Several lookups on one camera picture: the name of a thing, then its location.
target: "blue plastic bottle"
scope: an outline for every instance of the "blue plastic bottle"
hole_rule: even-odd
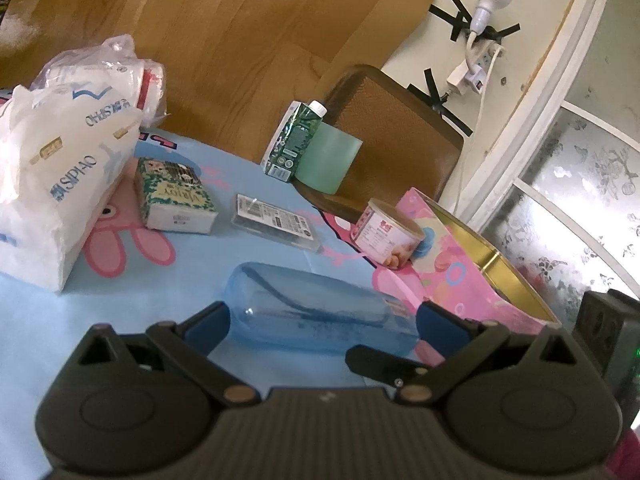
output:
[[[344,353],[357,344],[407,355],[415,317],[393,296],[302,270],[245,263],[226,284],[236,335],[258,343]]]

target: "green beverage carton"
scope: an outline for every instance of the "green beverage carton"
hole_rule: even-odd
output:
[[[325,113],[318,101],[308,105],[293,101],[264,153],[260,163],[264,173],[283,182],[291,180]]]

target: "power strip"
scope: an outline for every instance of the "power strip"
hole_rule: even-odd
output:
[[[476,94],[481,94],[486,81],[486,71],[491,63],[498,43],[494,40],[478,40],[471,49],[471,61],[477,67],[475,73],[469,71],[466,59],[462,60],[456,69],[447,78],[449,92],[457,95],[465,95],[469,89]]]

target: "white door frame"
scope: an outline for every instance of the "white door frame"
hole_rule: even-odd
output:
[[[480,231],[484,227],[537,152],[580,70],[606,3],[572,3],[529,91],[463,189],[459,217],[472,229]]]

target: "can label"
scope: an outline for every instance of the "can label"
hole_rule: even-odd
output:
[[[368,206],[351,229],[356,246],[376,263],[389,269],[402,267],[420,243]]]

